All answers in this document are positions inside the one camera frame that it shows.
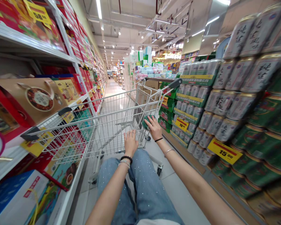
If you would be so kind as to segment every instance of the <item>tiled floor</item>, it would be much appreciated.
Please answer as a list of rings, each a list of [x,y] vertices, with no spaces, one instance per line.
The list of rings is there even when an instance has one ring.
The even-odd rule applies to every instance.
[[[122,93],[124,90],[113,80],[108,81],[108,86],[106,89],[105,97],[112,96],[114,94]],[[195,203],[193,198],[190,196],[184,184],[181,182],[179,177],[176,175],[171,165],[166,158],[163,157],[163,153],[159,149],[158,145],[153,141],[147,141],[146,148],[149,154],[156,159],[163,162],[164,166],[160,179],[164,185],[164,188],[172,200],[178,214],[181,216],[185,224],[200,224],[200,225],[209,225],[209,221],[206,219],[205,215],[202,213],[198,205]],[[112,154],[105,155],[102,161],[107,160],[110,157],[121,158],[121,154]],[[81,224],[84,225],[91,210],[93,209],[96,197],[97,197],[97,188],[94,185],[89,185],[87,180],[88,177],[95,171],[96,167],[96,158],[90,158],[83,168],[85,171],[84,177],[80,179],[80,189],[76,192],[76,205],[71,209],[67,224]],[[157,164],[153,163],[155,169],[157,170]],[[128,184],[132,192],[133,184],[128,180]]]

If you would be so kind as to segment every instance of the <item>woman's left hand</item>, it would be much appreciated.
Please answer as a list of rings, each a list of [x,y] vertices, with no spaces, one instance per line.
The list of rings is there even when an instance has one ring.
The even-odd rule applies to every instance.
[[[125,155],[129,157],[133,157],[135,151],[138,148],[138,141],[135,140],[136,130],[128,131],[124,133],[124,141],[125,141]]]

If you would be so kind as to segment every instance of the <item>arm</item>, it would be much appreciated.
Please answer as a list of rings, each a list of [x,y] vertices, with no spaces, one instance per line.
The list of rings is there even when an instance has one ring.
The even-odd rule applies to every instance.
[[[138,147],[138,141],[135,140],[135,135],[135,130],[129,131],[127,134],[124,133],[125,155],[131,158]],[[122,164],[118,166],[97,200],[89,218],[87,219],[86,225],[111,224],[119,203],[127,172],[127,166]]]
[[[148,119],[150,122],[147,120],[145,122],[150,128],[152,138],[154,140],[162,138],[161,127],[156,119],[154,117],[152,119],[148,117]],[[163,153],[171,149],[164,139],[158,141],[157,144]],[[244,224],[204,178],[175,151],[169,151],[166,158],[212,225]]]

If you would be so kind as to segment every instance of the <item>shopping basket wire mesh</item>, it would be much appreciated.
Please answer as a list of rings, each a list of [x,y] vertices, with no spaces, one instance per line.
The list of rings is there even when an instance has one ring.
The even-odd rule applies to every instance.
[[[123,134],[129,130],[136,130],[139,148],[144,148],[149,131],[143,128],[141,122],[144,116],[159,111],[162,91],[168,88],[156,91],[147,87],[145,82],[138,82],[134,90],[79,104],[73,112],[66,108],[66,113],[53,115],[25,133],[23,138],[44,146],[44,152],[52,154],[52,160],[56,160],[57,164],[120,153],[124,151]],[[177,87],[182,79],[173,83]],[[173,85],[169,87],[171,89],[167,93],[175,88]],[[93,116],[91,112],[98,110],[100,104],[100,114]]]

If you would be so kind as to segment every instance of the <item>jeans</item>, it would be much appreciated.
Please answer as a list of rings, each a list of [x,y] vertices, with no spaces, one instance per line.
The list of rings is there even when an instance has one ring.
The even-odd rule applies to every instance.
[[[166,219],[184,224],[155,172],[148,153],[143,149],[137,149],[132,159],[133,164],[128,170],[128,174],[130,180],[134,183],[138,218],[136,218],[135,205],[125,180],[111,224],[137,224],[141,219]],[[118,159],[110,158],[101,165],[98,175],[98,198],[119,163]]]

